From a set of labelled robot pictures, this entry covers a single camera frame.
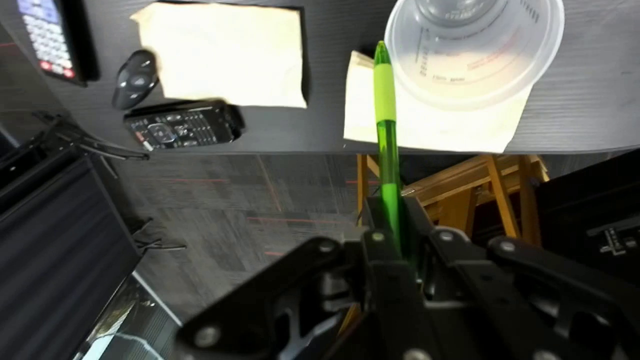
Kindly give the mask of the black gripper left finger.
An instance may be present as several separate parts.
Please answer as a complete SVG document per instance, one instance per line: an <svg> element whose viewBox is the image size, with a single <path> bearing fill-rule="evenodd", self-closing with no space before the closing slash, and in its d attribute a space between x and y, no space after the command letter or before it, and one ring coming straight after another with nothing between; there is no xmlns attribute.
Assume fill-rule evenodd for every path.
<svg viewBox="0 0 640 360"><path fill-rule="evenodd" d="M310 238L173 336L176 360L294 360L361 297L359 241Z"/></svg>

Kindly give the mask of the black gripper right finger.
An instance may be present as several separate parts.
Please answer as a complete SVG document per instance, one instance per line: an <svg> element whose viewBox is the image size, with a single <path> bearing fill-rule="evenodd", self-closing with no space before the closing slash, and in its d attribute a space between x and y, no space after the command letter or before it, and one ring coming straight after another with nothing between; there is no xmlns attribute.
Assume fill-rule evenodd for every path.
<svg viewBox="0 0 640 360"><path fill-rule="evenodd" d="M640 360L640 292L512 238L476 245L436 226L428 250L498 331L514 360Z"/></svg>

